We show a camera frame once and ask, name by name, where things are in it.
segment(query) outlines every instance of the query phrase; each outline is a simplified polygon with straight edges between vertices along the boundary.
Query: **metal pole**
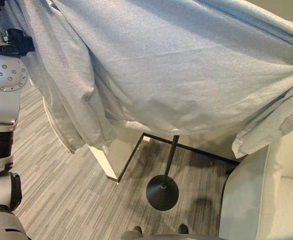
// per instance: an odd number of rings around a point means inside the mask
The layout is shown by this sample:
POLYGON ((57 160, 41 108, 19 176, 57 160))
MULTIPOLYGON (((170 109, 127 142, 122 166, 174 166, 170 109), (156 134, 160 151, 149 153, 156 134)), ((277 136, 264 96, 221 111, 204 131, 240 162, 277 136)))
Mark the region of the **metal pole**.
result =
POLYGON ((176 152, 179 137, 180 136, 178 136, 178 135, 174 135, 174 137, 173 137, 173 141, 172 141, 171 149, 170 149, 170 154, 169 154, 168 159, 167 159, 164 179, 163 179, 163 182, 161 183, 162 188, 165 188, 167 186, 167 177, 168 177, 168 174, 169 174, 169 171, 170 171, 170 167, 171 167, 173 157, 174 157, 175 152, 176 152))

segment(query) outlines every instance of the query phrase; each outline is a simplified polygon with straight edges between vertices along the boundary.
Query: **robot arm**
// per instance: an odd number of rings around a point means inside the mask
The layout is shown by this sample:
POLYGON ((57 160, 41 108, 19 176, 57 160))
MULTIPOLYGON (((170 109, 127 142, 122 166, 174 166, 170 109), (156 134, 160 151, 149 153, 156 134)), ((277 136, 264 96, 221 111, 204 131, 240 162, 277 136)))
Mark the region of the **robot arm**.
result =
POLYGON ((21 181, 13 166, 11 154, 16 129, 20 95, 28 79, 21 56, 34 51, 32 39, 17 29, 0 32, 0 239, 28 240, 19 219, 12 213, 22 200, 21 181))

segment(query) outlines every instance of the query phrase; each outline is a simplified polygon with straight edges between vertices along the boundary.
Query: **gray carpet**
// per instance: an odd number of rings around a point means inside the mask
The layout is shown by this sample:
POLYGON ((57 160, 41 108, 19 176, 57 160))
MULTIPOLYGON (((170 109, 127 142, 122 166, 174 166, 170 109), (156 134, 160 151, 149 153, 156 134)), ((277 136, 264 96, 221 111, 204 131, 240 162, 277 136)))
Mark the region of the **gray carpet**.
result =
POLYGON ((121 182, 108 180, 87 147, 72 155, 52 131, 40 94, 22 93, 14 135, 14 168, 23 200, 14 212, 33 240, 116 240, 134 226, 145 236, 173 234, 186 224, 193 234, 217 236, 225 171, 233 165, 177 148, 169 175, 179 186, 171 210, 153 209, 146 186, 165 171, 170 145, 142 141, 121 182))

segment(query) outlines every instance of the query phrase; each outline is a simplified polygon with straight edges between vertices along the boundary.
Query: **white chair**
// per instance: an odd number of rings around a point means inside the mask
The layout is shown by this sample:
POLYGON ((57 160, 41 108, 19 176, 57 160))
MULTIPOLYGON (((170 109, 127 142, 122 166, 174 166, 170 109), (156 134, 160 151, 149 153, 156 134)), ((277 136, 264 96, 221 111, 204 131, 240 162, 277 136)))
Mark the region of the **white chair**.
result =
POLYGON ((293 238, 293 132, 248 155, 229 176, 219 237, 293 238))

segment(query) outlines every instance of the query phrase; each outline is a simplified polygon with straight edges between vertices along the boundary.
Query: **light blue fabric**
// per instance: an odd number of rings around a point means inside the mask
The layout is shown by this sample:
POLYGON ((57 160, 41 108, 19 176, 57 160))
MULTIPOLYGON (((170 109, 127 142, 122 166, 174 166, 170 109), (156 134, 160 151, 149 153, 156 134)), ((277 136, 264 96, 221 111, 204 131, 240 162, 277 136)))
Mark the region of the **light blue fabric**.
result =
POLYGON ((193 135, 245 126, 237 157, 293 130, 293 23, 244 0, 17 0, 0 26, 71 148, 112 125, 193 135))

